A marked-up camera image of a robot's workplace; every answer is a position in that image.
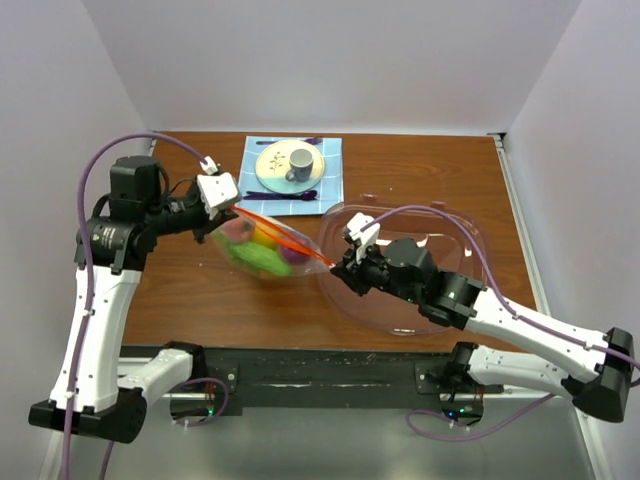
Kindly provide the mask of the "clear pink plastic bowl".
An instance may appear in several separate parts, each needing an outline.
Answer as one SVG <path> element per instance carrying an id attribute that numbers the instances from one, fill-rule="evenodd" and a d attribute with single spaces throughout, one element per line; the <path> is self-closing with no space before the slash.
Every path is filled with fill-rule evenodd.
<path id="1" fill-rule="evenodd" d="M 336 204 L 322 217 L 316 243 L 325 256 L 338 262 L 348 247 L 343 228 L 356 213 L 376 218 L 394 208 L 393 204 L 380 202 L 373 195 Z M 488 281 L 478 253 L 469 240 L 441 216 L 417 210 L 398 213 L 382 222 L 377 244 L 384 250 L 392 241 L 405 237 L 429 250 L 439 268 Z M 378 290 L 372 289 L 359 297 L 333 275 L 322 275 L 319 283 L 335 308 L 375 330 L 397 336 L 434 335 L 447 330 L 421 316 L 410 304 Z"/>

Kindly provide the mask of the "clear zip top bag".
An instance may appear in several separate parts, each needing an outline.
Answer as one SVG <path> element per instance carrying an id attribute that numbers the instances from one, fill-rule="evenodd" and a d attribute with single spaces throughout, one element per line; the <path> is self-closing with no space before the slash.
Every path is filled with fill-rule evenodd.
<path id="1" fill-rule="evenodd" d="M 235 217 L 216 228 L 211 238 L 244 272 L 276 279 L 328 273 L 334 266 L 311 238 L 291 226 L 240 207 L 232 212 Z"/>

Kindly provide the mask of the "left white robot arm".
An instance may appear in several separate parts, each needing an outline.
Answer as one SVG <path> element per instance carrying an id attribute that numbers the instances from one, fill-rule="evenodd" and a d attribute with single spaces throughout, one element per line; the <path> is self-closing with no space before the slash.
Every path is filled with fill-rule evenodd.
<path id="1" fill-rule="evenodd" d="M 110 169 L 106 216 L 92 213 L 77 234 L 77 299 L 63 364 L 48 399 L 31 406 L 33 426 L 129 444 L 147 410 L 171 389 L 206 383 L 203 347 L 171 341 L 139 370 L 118 375 L 124 327 L 148 256 L 165 235 L 191 232 L 198 243 L 234 218 L 235 178 L 213 164 L 187 193 L 170 198 L 169 180 L 150 156 L 118 159 Z"/>

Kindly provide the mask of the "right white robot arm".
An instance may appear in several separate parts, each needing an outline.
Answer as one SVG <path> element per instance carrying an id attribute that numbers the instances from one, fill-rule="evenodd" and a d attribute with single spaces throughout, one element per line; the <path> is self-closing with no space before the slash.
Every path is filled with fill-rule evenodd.
<path id="1" fill-rule="evenodd" d="M 409 238 L 385 249 L 351 246 L 331 268 L 359 296 L 375 289 L 416 306 L 430 322 L 505 341 L 507 352 L 457 343 L 448 363 L 433 374 L 449 392 L 474 386 L 513 385 L 571 401 L 583 413 L 623 421 L 632 387 L 633 338 L 565 324 L 508 301 L 485 283 L 439 268 L 431 253 Z"/>

